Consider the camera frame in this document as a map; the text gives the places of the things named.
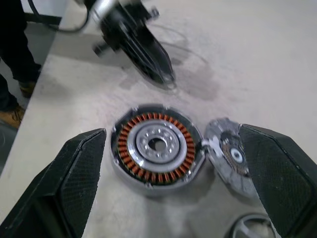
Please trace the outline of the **silver round motor lid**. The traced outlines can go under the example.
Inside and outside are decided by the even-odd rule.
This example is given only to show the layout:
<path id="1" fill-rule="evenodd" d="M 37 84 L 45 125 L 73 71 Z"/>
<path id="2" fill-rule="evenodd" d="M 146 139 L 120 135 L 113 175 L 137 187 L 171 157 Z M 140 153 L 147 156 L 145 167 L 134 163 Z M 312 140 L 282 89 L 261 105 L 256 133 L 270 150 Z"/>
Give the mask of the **silver round motor lid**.
<path id="1" fill-rule="evenodd" d="M 245 198 L 258 199 L 239 129 L 240 124 L 229 118 L 213 119 L 206 126 L 202 146 L 225 185 Z"/>

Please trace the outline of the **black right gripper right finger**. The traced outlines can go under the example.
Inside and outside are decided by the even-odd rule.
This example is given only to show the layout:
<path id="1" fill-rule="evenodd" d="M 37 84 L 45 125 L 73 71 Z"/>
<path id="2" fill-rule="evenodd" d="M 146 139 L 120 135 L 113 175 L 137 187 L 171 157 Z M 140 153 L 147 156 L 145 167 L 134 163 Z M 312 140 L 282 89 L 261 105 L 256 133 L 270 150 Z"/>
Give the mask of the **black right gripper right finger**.
<path id="1" fill-rule="evenodd" d="M 317 238 L 317 164 L 289 136 L 242 124 L 249 173 L 282 238 Z"/>

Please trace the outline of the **silver motor housing copper windings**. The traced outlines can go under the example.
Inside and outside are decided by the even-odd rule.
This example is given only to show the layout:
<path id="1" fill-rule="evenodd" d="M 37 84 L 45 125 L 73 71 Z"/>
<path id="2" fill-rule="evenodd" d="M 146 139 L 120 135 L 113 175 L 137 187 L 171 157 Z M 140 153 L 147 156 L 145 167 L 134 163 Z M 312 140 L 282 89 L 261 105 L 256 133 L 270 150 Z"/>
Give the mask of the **silver motor housing copper windings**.
<path id="1" fill-rule="evenodd" d="M 110 136 L 111 163 L 123 182 L 145 196 L 174 193 L 205 163 L 203 137 L 179 110 L 162 104 L 129 109 Z"/>

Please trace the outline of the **spoked silver rotor black rim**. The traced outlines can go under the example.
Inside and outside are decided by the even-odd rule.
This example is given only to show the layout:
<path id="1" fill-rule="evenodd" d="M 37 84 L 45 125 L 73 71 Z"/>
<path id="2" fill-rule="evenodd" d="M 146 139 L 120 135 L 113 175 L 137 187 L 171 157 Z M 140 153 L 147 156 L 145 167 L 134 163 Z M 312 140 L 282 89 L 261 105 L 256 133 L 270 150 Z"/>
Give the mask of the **spoked silver rotor black rim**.
<path id="1" fill-rule="evenodd" d="M 250 213 L 239 217 L 224 238 L 277 238 L 277 234 L 267 215 Z"/>

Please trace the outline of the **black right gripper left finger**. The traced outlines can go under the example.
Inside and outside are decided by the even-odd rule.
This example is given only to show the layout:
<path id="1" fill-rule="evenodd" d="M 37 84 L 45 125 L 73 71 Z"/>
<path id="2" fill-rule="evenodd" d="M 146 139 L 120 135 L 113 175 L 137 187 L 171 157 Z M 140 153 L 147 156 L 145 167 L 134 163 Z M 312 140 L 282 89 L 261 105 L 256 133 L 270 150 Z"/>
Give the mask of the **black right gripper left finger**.
<path id="1" fill-rule="evenodd" d="M 82 238 L 100 178 L 104 128 L 66 141 L 0 225 L 0 238 Z"/>

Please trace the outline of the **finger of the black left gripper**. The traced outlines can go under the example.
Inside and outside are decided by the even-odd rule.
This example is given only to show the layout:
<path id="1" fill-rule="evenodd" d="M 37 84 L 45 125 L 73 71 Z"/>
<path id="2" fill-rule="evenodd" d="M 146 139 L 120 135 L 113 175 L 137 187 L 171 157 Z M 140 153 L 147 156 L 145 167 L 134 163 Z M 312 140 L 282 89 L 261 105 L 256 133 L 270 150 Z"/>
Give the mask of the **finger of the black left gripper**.
<path id="1" fill-rule="evenodd" d="M 174 84 L 174 71 L 168 53 L 147 27 L 146 33 L 146 49 L 152 61 L 153 80 L 159 84 Z"/>
<path id="2" fill-rule="evenodd" d="M 133 32 L 124 32 L 122 50 L 126 53 L 135 67 L 148 79 L 157 79 L 156 63 L 152 59 L 148 47 L 154 42 L 154 36 L 147 27 L 141 27 Z"/>

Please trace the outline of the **person in dark trousers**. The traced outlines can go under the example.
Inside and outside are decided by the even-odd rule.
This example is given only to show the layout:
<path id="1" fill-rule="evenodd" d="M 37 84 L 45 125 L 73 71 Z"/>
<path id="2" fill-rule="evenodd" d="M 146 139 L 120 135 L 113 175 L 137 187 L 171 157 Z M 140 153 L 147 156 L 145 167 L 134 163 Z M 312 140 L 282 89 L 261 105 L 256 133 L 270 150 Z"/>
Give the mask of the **person in dark trousers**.
<path id="1" fill-rule="evenodd" d="M 41 65 L 35 63 L 25 35 L 27 21 L 21 0 L 0 0 L 0 60 L 10 68 L 22 96 L 33 94 Z M 19 128 L 25 110 L 10 93 L 7 80 L 0 74 L 0 120 Z"/>

